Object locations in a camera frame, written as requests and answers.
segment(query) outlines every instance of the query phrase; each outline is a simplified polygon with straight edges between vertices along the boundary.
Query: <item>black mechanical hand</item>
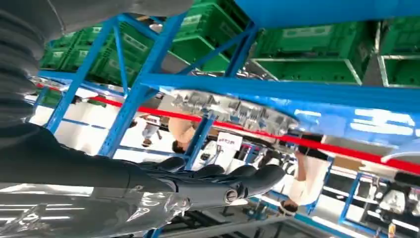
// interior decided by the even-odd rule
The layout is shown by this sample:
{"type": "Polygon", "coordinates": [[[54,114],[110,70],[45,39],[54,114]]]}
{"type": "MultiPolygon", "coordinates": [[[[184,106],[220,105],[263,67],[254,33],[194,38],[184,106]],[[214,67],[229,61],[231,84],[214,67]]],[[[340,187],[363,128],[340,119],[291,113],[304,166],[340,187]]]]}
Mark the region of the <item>black mechanical hand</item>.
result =
{"type": "Polygon", "coordinates": [[[224,175],[215,165],[177,172],[180,158],[136,164],[89,156],[29,123],[0,129],[0,141],[0,216],[9,218],[2,237],[141,236],[187,209],[266,192],[284,176],[277,166],[224,175]]]}

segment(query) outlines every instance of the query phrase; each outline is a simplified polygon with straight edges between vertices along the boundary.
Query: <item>green plastic crate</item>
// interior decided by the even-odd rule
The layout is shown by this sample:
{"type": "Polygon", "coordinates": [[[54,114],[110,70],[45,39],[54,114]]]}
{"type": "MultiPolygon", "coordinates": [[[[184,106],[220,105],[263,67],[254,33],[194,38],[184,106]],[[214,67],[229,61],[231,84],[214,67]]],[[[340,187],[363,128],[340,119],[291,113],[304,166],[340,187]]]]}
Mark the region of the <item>green plastic crate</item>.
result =
{"type": "Polygon", "coordinates": [[[193,7],[201,6],[202,4],[211,3],[220,7],[223,12],[229,15],[232,20],[238,24],[239,27],[245,29],[249,22],[248,16],[243,10],[236,5],[234,0],[195,0],[193,7]]]}
{"type": "Polygon", "coordinates": [[[420,87],[420,17],[400,17],[385,24],[380,45],[384,84],[420,87]]]}
{"type": "MultiPolygon", "coordinates": [[[[232,16],[240,11],[236,5],[231,6],[231,9],[235,10],[227,13],[218,5],[222,1],[203,0],[202,2],[204,3],[196,4],[189,10],[170,50],[172,54],[187,63],[195,62],[241,33],[248,22],[247,18],[234,20],[232,16]]],[[[225,71],[234,50],[235,46],[220,53],[204,64],[200,70],[225,71]]]]}
{"type": "Polygon", "coordinates": [[[71,47],[80,37],[79,32],[64,35],[60,39],[47,44],[44,56],[40,61],[40,67],[44,70],[59,70],[71,47]]]}
{"type": "Polygon", "coordinates": [[[61,100],[61,92],[48,90],[42,98],[41,105],[45,107],[55,108],[61,100]]]}
{"type": "MultiPolygon", "coordinates": [[[[127,84],[129,87],[133,85],[138,73],[140,72],[146,58],[137,57],[130,52],[124,52],[125,72],[127,74],[127,84]]],[[[119,67],[118,57],[115,51],[102,59],[102,64],[95,71],[95,76],[107,79],[108,84],[121,86],[121,71],[119,67]]]]}
{"type": "Polygon", "coordinates": [[[279,80],[361,84],[374,46],[372,27],[348,22],[266,30],[252,60],[279,80]]]}
{"type": "Polygon", "coordinates": [[[68,51],[69,47],[47,48],[40,61],[40,68],[44,70],[59,70],[67,57],[68,51]]]}
{"type": "MultiPolygon", "coordinates": [[[[130,86],[141,70],[154,42],[127,23],[120,23],[119,27],[122,38],[124,63],[130,86]]],[[[98,24],[82,30],[81,36],[69,51],[67,58],[60,68],[61,71],[74,72],[82,65],[101,28],[102,25],[98,24]]],[[[122,86],[113,32],[105,41],[88,74],[87,79],[89,81],[122,86]]]]}

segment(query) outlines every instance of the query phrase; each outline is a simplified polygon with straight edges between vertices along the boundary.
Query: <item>white shirt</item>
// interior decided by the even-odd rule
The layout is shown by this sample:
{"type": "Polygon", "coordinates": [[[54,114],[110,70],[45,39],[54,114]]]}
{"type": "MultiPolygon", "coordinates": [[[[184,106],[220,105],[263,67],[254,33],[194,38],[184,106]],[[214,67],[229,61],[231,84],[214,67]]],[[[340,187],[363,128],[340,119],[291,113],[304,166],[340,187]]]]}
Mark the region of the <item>white shirt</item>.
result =
{"type": "Polygon", "coordinates": [[[288,193],[289,198],[299,206],[308,205],[316,201],[322,191],[325,174],[330,164],[331,162],[329,161],[306,156],[304,160],[306,180],[296,180],[299,169],[297,168],[288,193]]]}

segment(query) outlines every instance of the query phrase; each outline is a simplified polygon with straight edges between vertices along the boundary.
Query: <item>blue metal shelf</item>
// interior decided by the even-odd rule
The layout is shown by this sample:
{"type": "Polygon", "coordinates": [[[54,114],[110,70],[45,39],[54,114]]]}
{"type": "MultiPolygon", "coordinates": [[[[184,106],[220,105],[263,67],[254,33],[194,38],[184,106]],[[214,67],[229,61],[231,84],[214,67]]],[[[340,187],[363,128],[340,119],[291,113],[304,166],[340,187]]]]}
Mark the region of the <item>blue metal shelf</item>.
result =
{"type": "MultiPolygon", "coordinates": [[[[102,31],[94,41],[91,50],[82,66],[76,73],[41,71],[39,76],[69,85],[65,96],[54,110],[47,128],[55,132],[73,99],[77,89],[83,87],[103,95],[126,97],[115,122],[100,149],[100,155],[113,157],[117,149],[132,149],[120,146],[128,125],[142,102],[154,96],[159,90],[176,88],[198,89],[224,95],[237,96],[245,100],[267,105],[291,115],[301,122],[300,129],[318,134],[364,140],[384,145],[402,145],[420,135],[420,97],[419,90],[403,88],[374,88],[349,85],[325,85],[297,82],[271,82],[260,80],[244,80],[234,78],[242,67],[258,28],[313,25],[332,22],[383,19],[393,16],[420,15],[418,0],[236,0],[242,9],[253,20],[244,33],[220,46],[196,63],[180,71],[178,74],[161,74],[160,66],[163,58],[175,37],[185,14],[169,18],[160,34],[142,25],[127,14],[122,14],[106,21],[102,31]],[[105,41],[106,36],[119,21],[125,21],[139,32],[153,39],[155,44],[143,65],[142,71],[128,90],[126,73],[122,72],[125,93],[109,90],[94,83],[86,82],[85,77],[105,41]],[[218,55],[233,44],[238,47],[226,69],[226,77],[193,77],[186,76],[191,70],[205,63],[212,56],[218,55]],[[365,126],[373,129],[354,127],[364,121],[365,126]],[[390,131],[390,127],[399,128],[390,131]]],[[[119,32],[115,31],[116,46],[122,51],[119,32]]],[[[120,68],[124,69],[124,59],[119,59],[120,68]]],[[[194,143],[184,158],[189,159],[189,166],[200,149],[202,138],[211,126],[212,118],[204,119],[200,130],[194,136],[194,143]]],[[[350,237],[312,219],[297,215],[296,219],[318,227],[337,237],[350,237]]],[[[156,237],[157,232],[150,232],[156,237]]]]}

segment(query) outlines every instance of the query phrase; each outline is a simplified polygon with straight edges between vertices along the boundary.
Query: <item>clear plastic wrap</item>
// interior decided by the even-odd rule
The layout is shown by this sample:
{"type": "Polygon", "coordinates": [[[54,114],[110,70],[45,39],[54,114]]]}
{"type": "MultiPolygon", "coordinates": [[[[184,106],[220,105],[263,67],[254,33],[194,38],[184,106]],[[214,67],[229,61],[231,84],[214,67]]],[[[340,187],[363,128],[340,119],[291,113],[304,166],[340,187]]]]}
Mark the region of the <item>clear plastic wrap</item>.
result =
{"type": "Polygon", "coordinates": [[[187,210],[177,193],[0,183],[0,236],[111,238],[141,236],[187,210]]]}

